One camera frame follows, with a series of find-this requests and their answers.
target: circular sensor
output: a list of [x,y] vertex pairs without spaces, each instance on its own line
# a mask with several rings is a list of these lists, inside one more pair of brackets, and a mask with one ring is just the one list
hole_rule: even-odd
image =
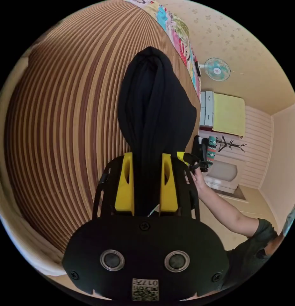
[[170,272],[182,272],[188,268],[190,257],[183,251],[173,251],[164,259],[164,266]]
[[100,256],[101,265],[108,271],[119,271],[124,267],[124,257],[116,250],[106,250]]

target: colorful quilt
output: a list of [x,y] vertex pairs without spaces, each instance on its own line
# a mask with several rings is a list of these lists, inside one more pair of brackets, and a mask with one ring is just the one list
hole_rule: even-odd
[[200,77],[196,71],[197,61],[189,41],[189,29],[175,14],[169,12],[163,5],[151,0],[124,0],[130,2],[150,14],[165,30],[173,46],[187,67],[193,86],[199,100],[201,94]]

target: star-patterned wallpaper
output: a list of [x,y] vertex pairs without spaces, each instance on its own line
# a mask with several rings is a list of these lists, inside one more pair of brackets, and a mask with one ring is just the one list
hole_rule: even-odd
[[295,103],[284,71],[268,49],[228,16],[188,0],[158,0],[189,28],[190,42],[200,64],[218,57],[231,69],[223,82],[202,71],[202,90],[242,97],[246,105],[270,115]]

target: black cloth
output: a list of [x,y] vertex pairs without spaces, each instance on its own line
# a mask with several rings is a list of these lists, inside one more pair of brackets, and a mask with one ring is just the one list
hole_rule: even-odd
[[272,224],[259,219],[255,234],[235,249],[227,251],[229,270],[221,289],[239,285],[256,273],[270,258],[270,255],[265,255],[264,248],[276,237],[277,233]]
[[133,152],[135,213],[146,216],[159,203],[162,153],[184,151],[196,121],[196,108],[160,50],[147,47],[128,65],[118,121]]

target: coat rack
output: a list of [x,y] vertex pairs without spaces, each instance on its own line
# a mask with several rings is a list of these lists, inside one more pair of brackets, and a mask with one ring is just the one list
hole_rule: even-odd
[[226,142],[224,136],[222,136],[222,139],[221,139],[221,140],[218,140],[218,137],[217,137],[217,138],[215,139],[215,141],[216,141],[217,143],[220,143],[220,147],[219,147],[218,152],[221,152],[224,148],[226,148],[227,146],[229,146],[231,150],[232,150],[231,147],[235,147],[235,148],[241,149],[241,150],[245,153],[245,151],[241,148],[241,147],[246,146],[245,143],[240,144],[240,145],[239,145],[239,144],[234,144],[234,143],[233,143],[233,140],[231,140],[230,142]]

